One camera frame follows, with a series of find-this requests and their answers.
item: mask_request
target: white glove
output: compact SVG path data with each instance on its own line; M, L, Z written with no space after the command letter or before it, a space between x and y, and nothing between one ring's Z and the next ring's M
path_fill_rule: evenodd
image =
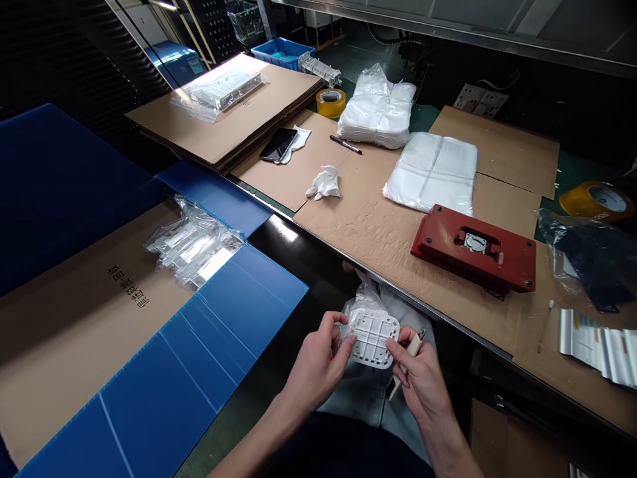
M303 146L305 146L305 143L307 142L307 138L312 132L311 129L299 128L296 125L294 125L294 129L298 131L296 138L294 138L294 141L292 141L292 144L287 149L287 151L285 152L281 160L275 161L274 162L275 164L288 164L290 162L290 159L292 159L292 152L298 149L301 149Z
M334 166L321 166L321 171L318 176L314 178L312 187L307 190L305 196L312 197L316 193L314 200L319 200L323 196L336 196L340 197L340 190L338 189L338 171Z

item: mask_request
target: black marker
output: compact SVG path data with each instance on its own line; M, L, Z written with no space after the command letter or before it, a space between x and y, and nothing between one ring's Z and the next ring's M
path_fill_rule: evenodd
M343 141L341 138L339 138L338 136L334 136L334 135L330 135L330 139L332 141L337 142L340 145L345 146L348 149L351 149L353 152L358 153L358 154L363 154L363 152L358 149L357 147L352 146L351 144L346 143L345 141Z

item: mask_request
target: white cloth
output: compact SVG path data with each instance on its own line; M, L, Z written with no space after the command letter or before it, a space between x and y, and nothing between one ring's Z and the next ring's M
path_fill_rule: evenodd
M439 204L472 216L477 167L474 145L448 136L412 133L383 195L423 212Z
M306 197L312 197L319 200L323 196L340 197L340 189L338 188L338 171L334 166L321 166L321 171L315 178L312 187L305 193Z
M305 146L305 143L307 142L307 138L310 136L310 133L312 132L311 129L299 128L296 125L294 125L294 129L298 131L296 138L294 138L294 141L292 141L292 144L287 149L287 151L285 152L281 160L274 161L275 164L288 164L290 162L290 159L292 159L292 152L297 151L301 149L303 146Z
M338 135L350 141L398 149L409 141L411 102L416 87L388 81L380 63L363 70L354 95L338 121Z

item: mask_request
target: person's left hand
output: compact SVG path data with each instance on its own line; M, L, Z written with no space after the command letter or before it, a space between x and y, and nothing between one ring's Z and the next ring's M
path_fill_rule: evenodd
M297 361L279 397L288 411L308 416L330 397L345 372L356 336L349 336L334 355L332 343L340 340L337 322L347 324L341 312L326 312L318 331L305 337Z

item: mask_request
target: blue corrugated plastic sheet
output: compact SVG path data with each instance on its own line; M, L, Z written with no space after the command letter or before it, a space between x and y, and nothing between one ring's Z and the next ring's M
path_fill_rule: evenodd
M172 477L306 292L245 244L19 476Z
M158 180L47 104L0 122L0 295L165 199Z
M190 161L180 161L157 177L227 227L240 231L244 238L271 216L219 174Z

